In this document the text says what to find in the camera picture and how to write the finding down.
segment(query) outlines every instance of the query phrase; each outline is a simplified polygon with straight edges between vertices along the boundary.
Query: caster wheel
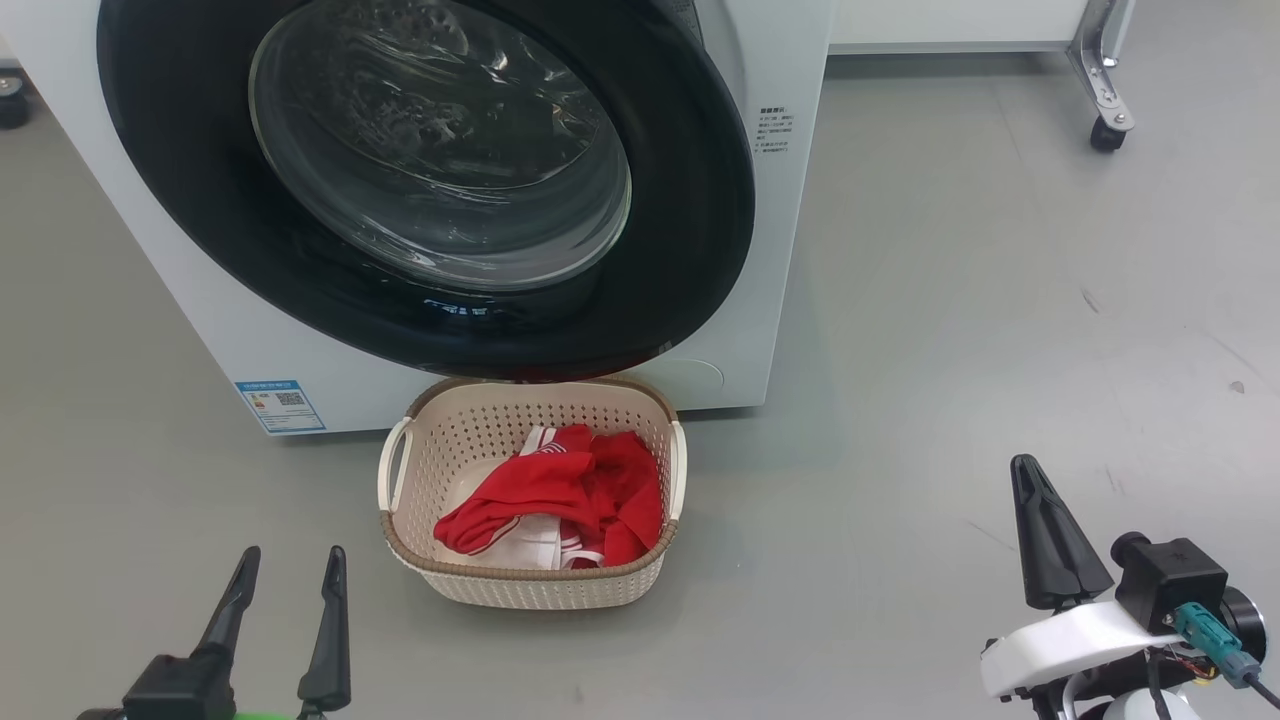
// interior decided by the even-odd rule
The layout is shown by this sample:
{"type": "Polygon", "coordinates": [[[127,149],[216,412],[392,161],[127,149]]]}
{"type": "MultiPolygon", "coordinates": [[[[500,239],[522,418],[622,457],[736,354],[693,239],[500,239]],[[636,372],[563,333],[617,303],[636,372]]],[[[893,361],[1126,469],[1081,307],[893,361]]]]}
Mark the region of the caster wheel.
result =
{"type": "Polygon", "coordinates": [[[0,129],[14,129],[27,124],[31,106],[22,94],[22,78],[0,76],[0,129]]]}
{"type": "Polygon", "coordinates": [[[1102,118],[1098,118],[1093,122],[1093,132],[1089,133],[1089,145],[1102,152],[1115,152],[1124,145],[1124,131],[1111,129],[1102,118]]]}

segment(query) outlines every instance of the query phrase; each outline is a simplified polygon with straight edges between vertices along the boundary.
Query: gray floor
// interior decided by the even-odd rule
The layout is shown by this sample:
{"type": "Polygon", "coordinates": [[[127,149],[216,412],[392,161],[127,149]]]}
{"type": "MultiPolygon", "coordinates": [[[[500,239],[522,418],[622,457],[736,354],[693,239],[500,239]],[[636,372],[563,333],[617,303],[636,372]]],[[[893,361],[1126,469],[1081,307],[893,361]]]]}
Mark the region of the gray floor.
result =
{"type": "Polygon", "coordinates": [[[1143,4],[1114,156],[1059,58],[832,61],[769,404],[690,423],[662,578],[591,614],[434,596],[381,542],[381,438],[262,437],[56,123],[0,135],[5,716],[186,652],[250,543],[234,682],[292,712],[340,543],[338,717],[1029,717],[977,657],[1041,618],[1015,452],[1100,547],[1189,536],[1280,614],[1277,13],[1143,4]]]}

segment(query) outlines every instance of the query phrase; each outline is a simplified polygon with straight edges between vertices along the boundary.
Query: white cabinet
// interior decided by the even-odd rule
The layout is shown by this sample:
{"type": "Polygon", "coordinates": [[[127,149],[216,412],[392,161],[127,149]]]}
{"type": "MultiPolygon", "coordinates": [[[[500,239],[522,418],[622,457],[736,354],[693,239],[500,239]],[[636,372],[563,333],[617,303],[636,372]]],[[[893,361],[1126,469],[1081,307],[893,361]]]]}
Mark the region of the white cabinet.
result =
{"type": "Polygon", "coordinates": [[[1087,0],[840,0],[832,53],[1060,50],[1087,0]]]}

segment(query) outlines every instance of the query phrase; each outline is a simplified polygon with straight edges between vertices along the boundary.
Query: glass door window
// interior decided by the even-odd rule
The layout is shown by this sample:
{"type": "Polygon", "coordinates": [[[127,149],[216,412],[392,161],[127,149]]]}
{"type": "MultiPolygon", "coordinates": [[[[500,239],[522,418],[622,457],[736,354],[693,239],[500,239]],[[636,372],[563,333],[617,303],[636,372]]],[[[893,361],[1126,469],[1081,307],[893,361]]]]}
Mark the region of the glass door window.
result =
{"type": "Polygon", "coordinates": [[[599,100],[527,35],[451,0],[316,0],[257,47],[250,111],[285,187],[410,279],[563,282],[631,205],[599,100]]]}

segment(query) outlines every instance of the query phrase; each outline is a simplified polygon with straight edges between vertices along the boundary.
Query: beige basket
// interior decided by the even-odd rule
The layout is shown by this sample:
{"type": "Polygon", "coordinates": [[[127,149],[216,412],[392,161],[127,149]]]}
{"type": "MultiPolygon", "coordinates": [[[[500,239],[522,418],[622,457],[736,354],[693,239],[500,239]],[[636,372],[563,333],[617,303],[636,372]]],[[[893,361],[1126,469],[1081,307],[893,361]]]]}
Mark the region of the beige basket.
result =
{"type": "Polygon", "coordinates": [[[685,501],[685,430],[654,389],[625,379],[516,386],[445,380],[422,393],[387,438],[378,506],[387,544],[440,594],[458,602],[525,610],[584,610],[634,602],[653,587],[676,537],[685,501]],[[658,544],[617,568],[499,570],[467,565],[433,537],[534,425],[582,423],[596,433],[635,430],[658,461],[667,521],[658,544]],[[392,468],[399,470],[392,488],[392,468]]]}

